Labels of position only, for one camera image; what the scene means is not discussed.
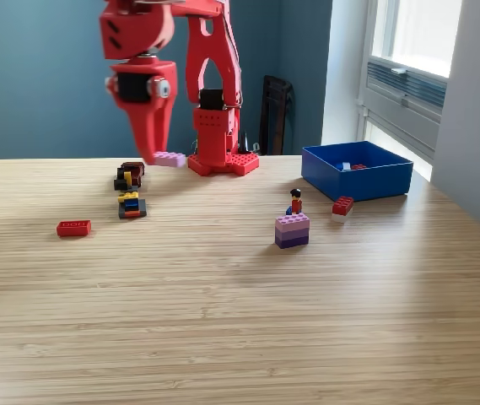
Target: stacked lego bricks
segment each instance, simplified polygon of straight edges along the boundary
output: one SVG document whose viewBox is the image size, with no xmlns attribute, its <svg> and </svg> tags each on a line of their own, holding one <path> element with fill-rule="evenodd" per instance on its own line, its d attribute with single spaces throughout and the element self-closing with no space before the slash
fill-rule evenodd
<svg viewBox="0 0 480 405">
<path fill-rule="evenodd" d="M 278 217 L 275 220 L 275 244 L 281 249 L 307 245 L 309 228 L 310 220 L 303 213 Z"/>
<path fill-rule="evenodd" d="M 144 163 L 126 162 L 118 168 L 114 180 L 114 190 L 121 192 L 118 197 L 118 215 L 121 219 L 145 217 L 146 200 L 138 198 L 138 188 L 142 185 Z"/>
</svg>

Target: blue box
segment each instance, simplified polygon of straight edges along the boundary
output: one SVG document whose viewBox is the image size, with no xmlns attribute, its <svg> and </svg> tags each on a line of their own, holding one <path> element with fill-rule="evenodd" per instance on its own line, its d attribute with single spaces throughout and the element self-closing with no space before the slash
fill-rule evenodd
<svg viewBox="0 0 480 405">
<path fill-rule="evenodd" d="M 333 201 L 341 196 L 354 201 L 399 196 L 410 189 L 413 162 L 368 141 L 309 146 L 301 156 L 301 175 Z M 367 169 L 336 169 L 342 162 Z"/>
</svg>

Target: purple lego brick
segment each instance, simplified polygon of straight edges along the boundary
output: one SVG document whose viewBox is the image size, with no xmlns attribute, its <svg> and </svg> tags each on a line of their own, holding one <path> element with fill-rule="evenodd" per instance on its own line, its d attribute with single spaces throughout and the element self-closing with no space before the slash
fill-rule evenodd
<svg viewBox="0 0 480 405">
<path fill-rule="evenodd" d="M 309 236 L 303 236 L 301 238 L 289 239 L 289 240 L 280 240 L 277 236 L 275 237 L 275 244 L 281 249 L 288 249 L 289 247 L 307 245 L 309 243 Z"/>
<path fill-rule="evenodd" d="M 175 154 L 173 152 L 157 152 L 154 154 L 155 166 L 182 167 L 186 165 L 186 156 L 184 154 Z"/>
<path fill-rule="evenodd" d="M 289 232 L 281 232 L 279 229 L 275 229 L 275 237 L 279 240 L 298 239 L 304 236 L 309 236 L 309 228 L 290 230 Z"/>
<path fill-rule="evenodd" d="M 290 232 L 293 230 L 304 230 L 309 228 L 310 220 L 304 213 L 295 215 L 285 215 L 275 219 L 275 229 L 281 232 Z"/>
</svg>

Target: white wall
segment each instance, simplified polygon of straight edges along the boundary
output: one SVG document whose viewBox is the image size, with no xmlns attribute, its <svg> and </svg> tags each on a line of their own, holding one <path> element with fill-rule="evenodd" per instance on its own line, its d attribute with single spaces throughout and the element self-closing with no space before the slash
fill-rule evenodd
<svg viewBox="0 0 480 405">
<path fill-rule="evenodd" d="M 323 145 L 356 140 L 359 119 L 356 99 L 364 56 L 368 6 L 369 0 L 333 0 Z"/>
<path fill-rule="evenodd" d="M 432 182 L 480 219 L 480 1 L 463 0 Z"/>
</svg>

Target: lego minifigure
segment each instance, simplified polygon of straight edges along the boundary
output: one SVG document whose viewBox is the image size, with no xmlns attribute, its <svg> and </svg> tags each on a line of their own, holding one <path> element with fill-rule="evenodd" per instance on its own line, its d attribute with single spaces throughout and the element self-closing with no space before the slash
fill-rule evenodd
<svg viewBox="0 0 480 405">
<path fill-rule="evenodd" d="M 292 196 L 292 205 L 287 209 L 286 215 L 301 213 L 301 190 L 295 188 L 290 191 L 290 195 Z"/>
</svg>

